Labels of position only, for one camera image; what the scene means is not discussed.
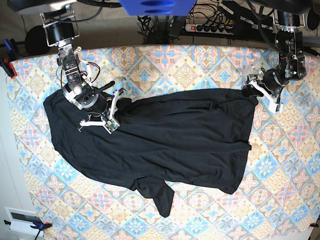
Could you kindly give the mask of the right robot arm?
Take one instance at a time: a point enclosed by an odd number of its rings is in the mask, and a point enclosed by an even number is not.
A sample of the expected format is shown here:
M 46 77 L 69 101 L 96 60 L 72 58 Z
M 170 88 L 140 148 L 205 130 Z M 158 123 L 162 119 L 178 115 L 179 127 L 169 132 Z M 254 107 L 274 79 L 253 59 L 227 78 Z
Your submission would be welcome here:
M 103 90 L 91 83 L 89 62 L 84 62 L 87 75 L 81 74 L 81 50 L 72 45 L 72 40 L 79 36 L 73 5 L 63 1 L 57 4 L 57 10 L 41 13 L 40 16 L 48 46 L 58 48 L 57 62 L 67 81 L 61 86 L 64 97 L 79 110 L 104 115 L 112 98 L 106 99 L 102 95 Z

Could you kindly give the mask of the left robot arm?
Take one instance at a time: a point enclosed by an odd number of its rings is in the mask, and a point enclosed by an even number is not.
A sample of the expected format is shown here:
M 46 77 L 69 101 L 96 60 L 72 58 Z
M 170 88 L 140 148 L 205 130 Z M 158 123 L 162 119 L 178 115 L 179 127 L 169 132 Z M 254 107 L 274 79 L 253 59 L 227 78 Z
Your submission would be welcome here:
M 246 3 L 257 18 L 258 31 L 263 40 L 278 52 L 279 63 L 276 68 L 269 70 L 262 68 L 262 79 L 259 79 L 256 74 L 250 74 L 242 93 L 246 97 L 271 95 L 279 99 L 283 88 L 290 81 L 299 81 L 307 74 L 303 33 L 299 27 L 304 26 L 301 24 L 300 16 L 312 8 L 313 2 L 311 0 L 256 0 L 255 3 L 260 5 L 258 13 L 249 0 Z M 271 41 L 262 27 L 262 22 L 275 14 L 277 14 L 277 21 L 273 24 L 278 26 L 279 30 L 274 41 Z

